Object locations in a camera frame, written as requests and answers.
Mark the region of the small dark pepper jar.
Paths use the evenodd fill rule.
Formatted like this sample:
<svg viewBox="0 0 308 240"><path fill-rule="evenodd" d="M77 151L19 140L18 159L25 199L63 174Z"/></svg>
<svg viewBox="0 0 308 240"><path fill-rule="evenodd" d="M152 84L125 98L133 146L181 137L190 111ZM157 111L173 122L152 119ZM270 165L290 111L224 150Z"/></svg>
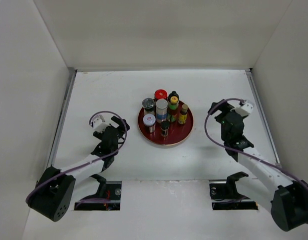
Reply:
<svg viewBox="0 0 308 240"><path fill-rule="evenodd" d="M163 121L161 122L161 136L166 137L168 135L170 123L169 121Z"/></svg>

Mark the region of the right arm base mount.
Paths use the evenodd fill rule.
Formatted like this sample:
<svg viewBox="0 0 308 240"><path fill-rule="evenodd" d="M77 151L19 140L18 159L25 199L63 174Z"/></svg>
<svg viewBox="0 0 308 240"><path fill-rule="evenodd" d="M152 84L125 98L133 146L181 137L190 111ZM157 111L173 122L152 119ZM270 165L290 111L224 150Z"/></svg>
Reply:
<svg viewBox="0 0 308 240"><path fill-rule="evenodd" d="M258 210L258 205L248 197L238 193L236 182L241 178L248 177L247 173L238 172L226 178L226 180L209 181L212 210Z"/></svg>

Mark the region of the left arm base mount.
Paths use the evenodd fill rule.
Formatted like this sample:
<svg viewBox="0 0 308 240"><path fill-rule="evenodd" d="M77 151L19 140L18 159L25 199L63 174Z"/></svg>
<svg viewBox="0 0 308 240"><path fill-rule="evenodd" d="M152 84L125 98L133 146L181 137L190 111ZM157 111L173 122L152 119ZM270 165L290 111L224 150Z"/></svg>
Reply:
<svg viewBox="0 0 308 240"><path fill-rule="evenodd" d="M107 181L99 174L90 177L98 183L98 188L93 194L86 195L76 200L74 211L119 211L121 205L122 182Z"/></svg>

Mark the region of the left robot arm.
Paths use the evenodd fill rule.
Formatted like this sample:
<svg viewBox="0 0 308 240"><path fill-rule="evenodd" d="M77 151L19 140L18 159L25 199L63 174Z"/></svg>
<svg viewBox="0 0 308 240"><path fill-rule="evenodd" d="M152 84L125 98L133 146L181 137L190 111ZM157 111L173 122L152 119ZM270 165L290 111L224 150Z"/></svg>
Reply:
<svg viewBox="0 0 308 240"><path fill-rule="evenodd" d="M97 180L89 187L94 199L106 194L106 179L100 173L107 170L126 141L130 129L127 121L113 115L111 121L117 126L106 124L102 115L95 115L89 122L93 136L100 142L83 160L64 168L48 167L38 180L34 190L26 197L26 204L53 222L59 221L70 207L76 185L93 178Z"/></svg>

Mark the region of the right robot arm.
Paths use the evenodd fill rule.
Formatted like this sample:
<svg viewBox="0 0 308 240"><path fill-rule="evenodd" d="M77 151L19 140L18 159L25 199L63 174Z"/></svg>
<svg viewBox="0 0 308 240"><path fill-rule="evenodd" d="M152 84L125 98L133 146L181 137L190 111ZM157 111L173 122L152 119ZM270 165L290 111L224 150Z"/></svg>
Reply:
<svg viewBox="0 0 308 240"><path fill-rule="evenodd" d="M275 224L285 232L308 225L308 184L269 163L244 136L244 119L253 112L253 103L239 98L239 106L234 107L230 101L231 98L213 102L208 110L208 118L220 112L215 120L221 125L222 143L215 140L213 143L224 148L233 160L248 169L255 178L243 171L232 174L211 197L227 200L228 204L249 198L265 208Z"/></svg>

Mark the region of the small yellow label bottle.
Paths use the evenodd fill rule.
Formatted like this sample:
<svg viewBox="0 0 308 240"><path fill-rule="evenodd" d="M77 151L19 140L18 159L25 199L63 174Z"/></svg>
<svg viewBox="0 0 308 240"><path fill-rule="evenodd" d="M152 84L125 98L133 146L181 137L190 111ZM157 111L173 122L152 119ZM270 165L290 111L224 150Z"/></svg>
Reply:
<svg viewBox="0 0 308 240"><path fill-rule="evenodd" d="M188 106L183 104L178 117L178 124L184 125L187 120Z"/></svg>

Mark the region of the red sauce bottle green label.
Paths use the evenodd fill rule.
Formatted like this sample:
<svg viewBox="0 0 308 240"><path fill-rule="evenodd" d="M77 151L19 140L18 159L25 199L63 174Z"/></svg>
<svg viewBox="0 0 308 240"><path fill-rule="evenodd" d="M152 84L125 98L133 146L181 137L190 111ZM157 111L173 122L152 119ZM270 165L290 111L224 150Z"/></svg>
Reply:
<svg viewBox="0 0 308 240"><path fill-rule="evenodd" d="M178 97L172 96L168 106L167 120L171 123L176 121L178 113Z"/></svg>

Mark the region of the red lid sauce jar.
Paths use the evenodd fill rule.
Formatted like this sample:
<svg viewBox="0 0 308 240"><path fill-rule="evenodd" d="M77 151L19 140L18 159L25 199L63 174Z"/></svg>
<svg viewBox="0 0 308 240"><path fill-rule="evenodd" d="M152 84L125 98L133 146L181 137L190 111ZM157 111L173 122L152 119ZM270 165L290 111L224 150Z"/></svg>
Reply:
<svg viewBox="0 0 308 240"><path fill-rule="evenodd" d="M158 89L154 92L154 100L158 101L160 99L168 100L168 94L164 89Z"/></svg>

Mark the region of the white bottle black cap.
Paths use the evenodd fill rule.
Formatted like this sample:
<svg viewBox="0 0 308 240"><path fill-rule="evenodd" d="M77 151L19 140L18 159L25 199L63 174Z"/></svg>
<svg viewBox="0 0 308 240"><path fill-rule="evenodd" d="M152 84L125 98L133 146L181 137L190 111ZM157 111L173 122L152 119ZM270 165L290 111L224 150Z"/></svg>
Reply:
<svg viewBox="0 0 308 240"><path fill-rule="evenodd" d="M172 91L169 95L168 95L168 99L170 99L171 97L177 97L179 99L179 95L177 94L176 91Z"/></svg>

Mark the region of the silver lid blue label jar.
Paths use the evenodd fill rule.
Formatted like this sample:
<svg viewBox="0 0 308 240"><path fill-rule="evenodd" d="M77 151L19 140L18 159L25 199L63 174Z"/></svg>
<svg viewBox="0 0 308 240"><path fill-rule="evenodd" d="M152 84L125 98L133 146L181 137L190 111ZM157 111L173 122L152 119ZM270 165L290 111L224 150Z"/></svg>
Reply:
<svg viewBox="0 0 308 240"><path fill-rule="evenodd" d="M161 123L167 119L168 102L165 99L159 99L156 101L156 121Z"/></svg>

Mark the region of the white lid spice jar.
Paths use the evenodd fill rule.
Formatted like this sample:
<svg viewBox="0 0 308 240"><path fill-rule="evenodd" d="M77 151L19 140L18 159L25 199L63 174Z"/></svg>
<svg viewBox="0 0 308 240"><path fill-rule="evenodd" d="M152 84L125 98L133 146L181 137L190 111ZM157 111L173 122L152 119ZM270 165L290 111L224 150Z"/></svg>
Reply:
<svg viewBox="0 0 308 240"><path fill-rule="evenodd" d="M145 130L148 133L153 133L155 131L155 125L156 125L156 118L153 114L146 114L143 117L143 124L145 127Z"/></svg>

